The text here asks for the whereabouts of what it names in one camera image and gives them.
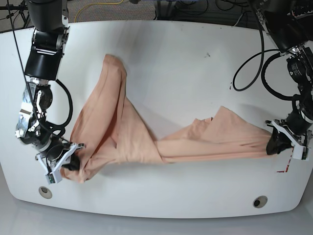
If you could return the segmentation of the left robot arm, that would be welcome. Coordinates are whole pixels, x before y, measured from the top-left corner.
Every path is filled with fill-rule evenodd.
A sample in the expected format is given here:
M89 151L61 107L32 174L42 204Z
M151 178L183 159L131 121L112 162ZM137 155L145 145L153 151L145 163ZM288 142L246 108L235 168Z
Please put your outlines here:
M306 160L313 137L310 129L313 124L313 53L305 46L309 40L305 30L291 13L295 3L294 0L249 1L260 25L279 51L265 61L261 70L262 84L270 94L292 104L292 111L285 119L266 121L266 125L273 128L266 153L274 155L291 148L294 159ZM287 69L299 90L292 96L275 91L266 81L267 67L283 55L288 56Z

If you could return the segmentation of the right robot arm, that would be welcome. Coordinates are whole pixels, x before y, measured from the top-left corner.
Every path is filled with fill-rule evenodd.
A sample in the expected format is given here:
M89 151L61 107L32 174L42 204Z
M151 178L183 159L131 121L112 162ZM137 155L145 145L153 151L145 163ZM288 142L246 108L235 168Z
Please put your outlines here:
M49 177L60 168L76 171L80 160L75 151L84 147L63 138L65 128L73 115L73 102L69 90L58 80L58 71L69 34L66 0L28 0L26 6L35 27L26 65L22 67L25 81L16 137L39 152L44 159ZM52 104L50 81L55 81L66 93L69 103L68 117L62 124L47 121L47 110Z

